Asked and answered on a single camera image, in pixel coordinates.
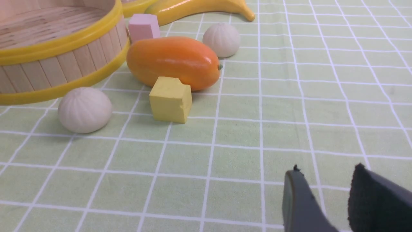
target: yellow rim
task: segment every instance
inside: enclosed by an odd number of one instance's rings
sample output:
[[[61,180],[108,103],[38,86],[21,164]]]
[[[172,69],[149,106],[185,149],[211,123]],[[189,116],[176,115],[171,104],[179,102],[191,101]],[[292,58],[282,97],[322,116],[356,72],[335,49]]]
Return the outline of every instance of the yellow rim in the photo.
[[[130,41],[127,40],[126,46],[110,63],[103,68],[91,73],[85,77],[69,82],[64,85],[48,88],[45,90],[12,93],[12,94],[0,94],[0,105],[21,105],[37,102],[44,102],[51,99],[63,97],[70,90],[79,87],[89,87],[99,83],[106,77],[114,73],[122,64],[126,61],[126,54],[130,47]]]
[[[32,46],[0,50],[0,66],[54,57],[97,40],[112,30],[122,17],[122,2],[115,1],[113,9],[107,15],[76,33]]]
[[[130,18],[134,14],[144,14],[145,10],[157,0],[136,0],[133,2],[123,3],[123,15]]]

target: toy steamed bun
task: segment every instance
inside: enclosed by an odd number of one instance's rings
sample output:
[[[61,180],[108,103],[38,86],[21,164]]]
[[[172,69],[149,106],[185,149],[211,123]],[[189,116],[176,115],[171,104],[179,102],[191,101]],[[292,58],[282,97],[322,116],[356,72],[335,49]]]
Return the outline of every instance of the toy steamed bun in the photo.
[[[240,47],[239,32],[230,24],[218,23],[210,26],[202,42],[209,46],[219,58],[233,56]]]
[[[60,123],[74,133],[87,134],[104,127],[112,115],[112,103],[100,90],[91,87],[73,89],[59,104]]]

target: bamboo steamer basket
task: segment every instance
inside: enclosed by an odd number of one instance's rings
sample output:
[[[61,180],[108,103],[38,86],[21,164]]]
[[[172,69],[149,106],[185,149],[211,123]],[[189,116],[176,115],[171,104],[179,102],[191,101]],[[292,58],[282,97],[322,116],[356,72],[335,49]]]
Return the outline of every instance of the bamboo steamer basket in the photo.
[[[121,0],[123,3],[123,15],[130,18],[133,14],[144,14],[145,10],[157,0]]]
[[[0,105],[56,99],[126,60],[120,0],[0,0]]]

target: pink block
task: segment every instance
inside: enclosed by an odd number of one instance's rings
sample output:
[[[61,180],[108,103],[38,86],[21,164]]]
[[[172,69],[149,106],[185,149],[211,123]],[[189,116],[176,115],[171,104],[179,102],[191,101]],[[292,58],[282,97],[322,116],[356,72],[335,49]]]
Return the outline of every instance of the pink block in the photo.
[[[134,14],[129,20],[129,34],[132,43],[160,37],[157,16],[152,14]]]

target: yellow block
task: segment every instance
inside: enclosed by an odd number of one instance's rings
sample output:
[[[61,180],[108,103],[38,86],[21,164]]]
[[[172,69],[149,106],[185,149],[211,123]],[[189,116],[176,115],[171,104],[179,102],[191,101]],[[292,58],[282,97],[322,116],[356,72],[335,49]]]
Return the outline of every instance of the yellow block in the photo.
[[[190,85],[184,85],[178,78],[161,76],[149,94],[153,118],[159,121],[186,123],[192,107]]]

